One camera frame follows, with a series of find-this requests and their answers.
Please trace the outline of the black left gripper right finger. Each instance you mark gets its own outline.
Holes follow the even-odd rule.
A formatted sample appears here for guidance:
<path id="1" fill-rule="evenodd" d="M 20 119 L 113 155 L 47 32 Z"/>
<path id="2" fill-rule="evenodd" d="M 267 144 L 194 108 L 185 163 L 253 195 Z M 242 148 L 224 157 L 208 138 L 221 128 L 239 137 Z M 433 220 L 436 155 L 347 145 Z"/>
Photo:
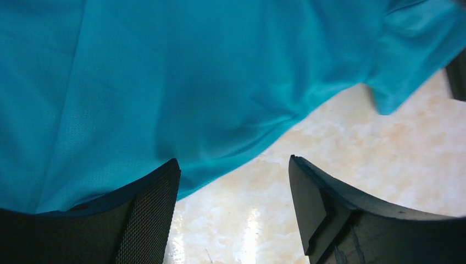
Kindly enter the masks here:
<path id="1" fill-rule="evenodd" d="M 303 157 L 290 157 L 289 180 L 310 263 L 465 263 L 463 217 L 387 202 Z"/>

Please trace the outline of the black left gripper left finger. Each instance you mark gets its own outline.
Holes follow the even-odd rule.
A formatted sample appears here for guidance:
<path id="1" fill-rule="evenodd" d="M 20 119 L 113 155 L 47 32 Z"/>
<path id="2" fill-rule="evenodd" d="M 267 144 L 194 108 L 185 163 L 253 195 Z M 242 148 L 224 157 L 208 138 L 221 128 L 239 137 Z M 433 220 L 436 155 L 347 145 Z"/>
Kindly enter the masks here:
<path id="1" fill-rule="evenodd" d="M 180 174 L 171 159 L 68 211 L 1 210 L 1 263 L 162 263 Z"/>

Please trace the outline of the teal garment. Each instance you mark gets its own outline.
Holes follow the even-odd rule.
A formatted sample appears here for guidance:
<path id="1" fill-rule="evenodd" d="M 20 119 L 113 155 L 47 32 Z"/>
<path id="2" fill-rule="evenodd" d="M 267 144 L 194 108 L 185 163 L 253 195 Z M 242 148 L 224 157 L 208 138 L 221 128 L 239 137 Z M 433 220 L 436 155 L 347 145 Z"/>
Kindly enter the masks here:
<path id="1" fill-rule="evenodd" d="M 1 208 L 66 211 L 171 158 L 182 199 L 353 85 L 394 112 L 464 48 L 457 1 L 1 1 Z"/>

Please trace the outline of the black square frame left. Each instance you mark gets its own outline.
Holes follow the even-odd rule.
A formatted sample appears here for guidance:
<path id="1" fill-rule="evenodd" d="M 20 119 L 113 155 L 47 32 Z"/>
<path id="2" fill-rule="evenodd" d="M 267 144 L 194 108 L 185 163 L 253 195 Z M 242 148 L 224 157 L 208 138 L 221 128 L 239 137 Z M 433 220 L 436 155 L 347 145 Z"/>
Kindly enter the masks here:
<path id="1" fill-rule="evenodd" d="M 452 98 L 465 102 L 465 49 L 445 69 Z"/>

